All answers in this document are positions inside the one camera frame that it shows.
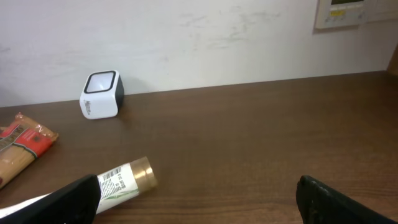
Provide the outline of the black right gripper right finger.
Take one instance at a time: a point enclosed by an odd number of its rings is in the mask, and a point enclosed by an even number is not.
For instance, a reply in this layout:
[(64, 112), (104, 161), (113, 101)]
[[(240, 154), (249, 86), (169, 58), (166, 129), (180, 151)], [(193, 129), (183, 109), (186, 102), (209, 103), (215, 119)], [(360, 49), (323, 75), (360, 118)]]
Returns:
[(297, 183), (296, 203), (304, 224), (397, 224), (309, 175)]

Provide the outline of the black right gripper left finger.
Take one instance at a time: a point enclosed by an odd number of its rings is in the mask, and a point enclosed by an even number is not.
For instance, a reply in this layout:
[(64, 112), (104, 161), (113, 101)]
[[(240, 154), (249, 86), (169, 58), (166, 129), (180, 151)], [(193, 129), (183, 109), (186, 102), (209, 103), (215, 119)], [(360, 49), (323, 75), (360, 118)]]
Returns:
[(97, 176), (86, 175), (1, 218), (1, 224), (92, 224), (100, 197)]

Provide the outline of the white tube with gold cap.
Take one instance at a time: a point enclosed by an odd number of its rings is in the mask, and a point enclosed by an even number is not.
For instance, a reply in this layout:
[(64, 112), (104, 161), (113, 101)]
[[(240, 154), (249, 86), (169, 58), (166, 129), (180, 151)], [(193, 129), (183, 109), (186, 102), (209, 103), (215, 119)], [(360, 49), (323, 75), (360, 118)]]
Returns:
[[(96, 215), (128, 201), (157, 185), (155, 175), (146, 157), (115, 167), (100, 175), (98, 178), (101, 197)], [(42, 198), (41, 195), (10, 207), (1, 209), (1, 218), (10, 215)]]

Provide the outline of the orange spaghetti packet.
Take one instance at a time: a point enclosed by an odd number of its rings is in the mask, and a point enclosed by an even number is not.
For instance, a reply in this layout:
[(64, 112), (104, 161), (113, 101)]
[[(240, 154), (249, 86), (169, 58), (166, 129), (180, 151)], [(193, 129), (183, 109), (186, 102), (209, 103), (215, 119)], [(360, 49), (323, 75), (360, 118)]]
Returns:
[(58, 139), (58, 133), (18, 113), (1, 128), (1, 187), (7, 185)]

